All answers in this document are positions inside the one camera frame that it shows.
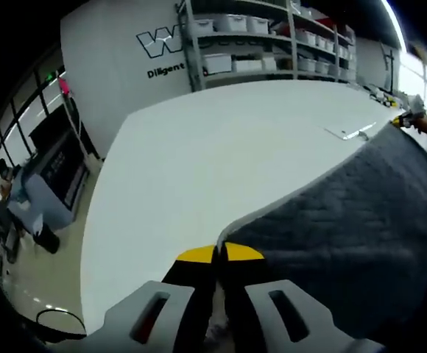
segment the gray blanket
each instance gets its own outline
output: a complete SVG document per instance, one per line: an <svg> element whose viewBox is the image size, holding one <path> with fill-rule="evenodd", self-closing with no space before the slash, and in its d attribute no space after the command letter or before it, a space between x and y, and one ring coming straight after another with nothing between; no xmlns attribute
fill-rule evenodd
<svg viewBox="0 0 427 353"><path fill-rule="evenodd" d="M408 318L427 287L427 153L390 124L302 190L229 227L364 337Z"/></svg>

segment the black cable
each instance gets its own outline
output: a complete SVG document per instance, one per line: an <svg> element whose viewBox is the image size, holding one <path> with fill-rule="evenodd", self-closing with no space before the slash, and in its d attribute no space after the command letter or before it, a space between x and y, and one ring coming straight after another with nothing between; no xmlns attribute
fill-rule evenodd
<svg viewBox="0 0 427 353"><path fill-rule="evenodd" d="M78 317L77 317L77 315L75 315L75 314L73 314L73 313L70 313L69 311L66 311L66 310L59 310L59 309L45 309L45 310L42 310L42 311L40 311L40 312L37 314L37 316L35 317L35 322L36 322L37 324L40 324L40 325L41 325L41 323L40 323L40 322L38 322L38 318L40 318L40 316L41 316L42 314L44 314L44 313L50 313L50 312L53 312L53 311L55 311L56 313L65 313L65 314L69 314L69 315L73 316L75 319L77 319L77 320L80 322L80 324L81 324L81 326L82 326L82 329L83 329L83 330L84 330L84 332L86 333L86 326L84 326L84 324L83 324L82 320L81 320L80 318L78 318Z"/></svg>

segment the white storage bin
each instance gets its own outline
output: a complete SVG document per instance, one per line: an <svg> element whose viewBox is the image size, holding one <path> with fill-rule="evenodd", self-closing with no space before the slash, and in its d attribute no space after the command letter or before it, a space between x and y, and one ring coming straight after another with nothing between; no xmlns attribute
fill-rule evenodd
<svg viewBox="0 0 427 353"><path fill-rule="evenodd" d="M342 77L348 81L356 81L356 70L343 70Z"/></svg>
<svg viewBox="0 0 427 353"><path fill-rule="evenodd" d="M326 49L326 51L333 53L334 52L334 42L332 40L327 39L325 49Z"/></svg>
<svg viewBox="0 0 427 353"><path fill-rule="evenodd" d="M220 15L216 22L219 32L247 32L245 15Z"/></svg>
<svg viewBox="0 0 427 353"><path fill-rule="evenodd" d="M248 32L261 35L269 34L269 22L265 18L248 16L246 19Z"/></svg>
<svg viewBox="0 0 427 353"><path fill-rule="evenodd" d="M231 71L231 54L207 54L203 61L209 75Z"/></svg>
<svg viewBox="0 0 427 353"><path fill-rule="evenodd" d="M347 70L345 68L339 68L339 78L347 79Z"/></svg>
<svg viewBox="0 0 427 353"><path fill-rule="evenodd" d="M298 41L315 46L317 44L317 35L314 33L298 30L295 32L295 36Z"/></svg>
<svg viewBox="0 0 427 353"><path fill-rule="evenodd" d="M301 57L299 59L298 68L300 71L315 72L317 69L317 61L315 61L313 59L306 59L304 57Z"/></svg>
<svg viewBox="0 0 427 353"><path fill-rule="evenodd" d="M194 20L191 31L194 35L209 35L214 32L214 20Z"/></svg>
<svg viewBox="0 0 427 353"><path fill-rule="evenodd" d="M263 57L261 61L263 63L263 70L274 71L278 69L278 64L275 62L274 57Z"/></svg>
<svg viewBox="0 0 427 353"><path fill-rule="evenodd" d="M233 61L233 71L234 72L245 72L250 70L250 61L249 60L235 60Z"/></svg>
<svg viewBox="0 0 427 353"><path fill-rule="evenodd" d="M308 18L308 19L310 19L310 20L311 20L311 10L310 10L310 8L309 8L309 7L301 6L301 7L300 7L300 13L301 13L301 15L302 15L303 17Z"/></svg>
<svg viewBox="0 0 427 353"><path fill-rule="evenodd" d="M348 64L347 64L347 68L349 69L349 70L356 70L357 68L358 68L358 63L356 62L356 61L350 61Z"/></svg>
<svg viewBox="0 0 427 353"><path fill-rule="evenodd" d="M328 73L330 75L332 75L332 76L335 75L335 73L336 73L336 66L334 64L330 64L330 69L329 69Z"/></svg>
<svg viewBox="0 0 427 353"><path fill-rule="evenodd" d="M248 60L250 71L261 71L263 69L262 60Z"/></svg>
<svg viewBox="0 0 427 353"><path fill-rule="evenodd" d="M344 46L339 46L339 57L342 57L343 59L347 59L348 52L347 49Z"/></svg>
<svg viewBox="0 0 427 353"><path fill-rule="evenodd" d="M324 63L323 61L317 61L317 73L328 75L330 72L330 63Z"/></svg>
<svg viewBox="0 0 427 353"><path fill-rule="evenodd" d="M318 35L315 43L316 43L317 47L319 47L321 49L326 49L326 39L324 37L320 37Z"/></svg>
<svg viewBox="0 0 427 353"><path fill-rule="evenodd" d="M291 1L290 10L292 11L292 13L300 15L300 3L297 4L295 1Z"/></svg>

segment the pink object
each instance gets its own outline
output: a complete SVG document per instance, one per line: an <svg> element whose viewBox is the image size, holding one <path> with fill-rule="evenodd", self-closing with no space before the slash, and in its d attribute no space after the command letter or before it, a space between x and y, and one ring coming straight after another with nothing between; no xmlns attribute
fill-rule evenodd
<svg viewBox="0 0 427 353"><path fill-rule="evenodd" d="M63 94L68 95L70 93L68 83L66 83L66 81L61 77L58 77L58 83L60 84L60 89L63 92Z"/></svg>

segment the white table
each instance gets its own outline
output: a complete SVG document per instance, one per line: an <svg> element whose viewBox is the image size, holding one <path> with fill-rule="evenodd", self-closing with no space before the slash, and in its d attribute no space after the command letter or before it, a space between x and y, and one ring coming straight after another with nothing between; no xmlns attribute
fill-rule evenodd
<svg viewBox="0 0 427 353"><path fill-rule="evenodd" d="M187 249L307 185L364 141L346 133L398 111L345 85L269 81L188 94L130 115L99 176L85 227L82 313L88 334Z"/></svg>

